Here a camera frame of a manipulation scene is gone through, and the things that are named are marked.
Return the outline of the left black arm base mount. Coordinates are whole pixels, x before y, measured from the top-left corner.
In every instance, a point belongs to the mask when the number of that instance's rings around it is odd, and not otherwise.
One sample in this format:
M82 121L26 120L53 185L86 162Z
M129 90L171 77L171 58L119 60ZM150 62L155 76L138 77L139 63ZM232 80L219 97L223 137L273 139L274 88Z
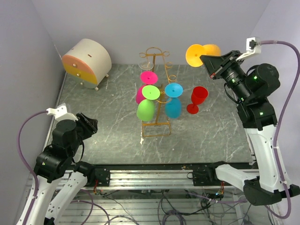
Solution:
M97 167L92 170L90 184L97 187L108 187L110 184L111 173L109 169Z

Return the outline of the red plastic wine glass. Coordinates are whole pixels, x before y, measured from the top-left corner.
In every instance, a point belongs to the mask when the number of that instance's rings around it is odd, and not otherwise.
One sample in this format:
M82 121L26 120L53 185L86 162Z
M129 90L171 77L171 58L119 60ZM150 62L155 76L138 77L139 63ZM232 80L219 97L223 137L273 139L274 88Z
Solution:
M205 87L197 86L193 89L191 95L192 103L187 105L187 112L190 114L197 114L199 112L199 105L202 104L208 97L209 92Z

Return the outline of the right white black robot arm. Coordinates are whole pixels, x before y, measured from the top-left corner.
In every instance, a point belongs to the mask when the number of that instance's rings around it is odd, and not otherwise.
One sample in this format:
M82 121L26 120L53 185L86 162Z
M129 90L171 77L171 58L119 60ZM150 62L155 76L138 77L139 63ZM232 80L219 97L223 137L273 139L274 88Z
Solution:
M259 175L249 175L229 163L213 163L207 173L211 185L227 182L243 191L255 206L271 205L299 195L300 188L284 175L284 166L275 150L275 131L279 127L276 113L267 97L280 86L277 69L268 63L252 66L247 72L240 67L239 51L223 56L201 55L199 58L212 79L223 79L237 97L237 111L252 145Z

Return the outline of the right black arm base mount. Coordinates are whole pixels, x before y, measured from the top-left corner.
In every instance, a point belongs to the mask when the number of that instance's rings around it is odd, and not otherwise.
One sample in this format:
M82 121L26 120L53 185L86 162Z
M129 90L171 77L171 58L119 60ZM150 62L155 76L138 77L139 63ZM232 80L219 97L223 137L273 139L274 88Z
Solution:
M217 178L216 168L221 165L233 165L225 161L219 161L215 163L198 163L198 164L186 164L185 169L192 170L187 173L187 178L192 180L194 187L199 186L219 186L221 180Z

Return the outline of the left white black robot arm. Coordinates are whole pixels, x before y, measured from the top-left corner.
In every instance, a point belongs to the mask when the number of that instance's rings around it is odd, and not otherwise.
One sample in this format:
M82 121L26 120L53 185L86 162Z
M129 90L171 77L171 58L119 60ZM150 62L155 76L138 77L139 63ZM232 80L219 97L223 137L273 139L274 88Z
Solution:
M80 161L60 192L53 196L67 168L84 140L98 131L98 120L83 113L69 114L59 121L52 131L52 142L36 159L30 173L33 175L29 198L17 221L19 225L55 225L63 211L84 186L91 186L96 179L95 167Z

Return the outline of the orange plastic wine glass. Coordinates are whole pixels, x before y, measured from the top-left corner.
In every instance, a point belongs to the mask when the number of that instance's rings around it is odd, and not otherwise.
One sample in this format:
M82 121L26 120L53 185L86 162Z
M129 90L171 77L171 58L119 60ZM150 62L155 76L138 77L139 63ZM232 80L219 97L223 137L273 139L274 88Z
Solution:
M191 45L186 51L186 61L188 65L192 67L200 67L203 65L202 60L200 57L202 55L209 55L209 56L220 56L221 49L215 44L207 44L207 45L200 45L194 44Z

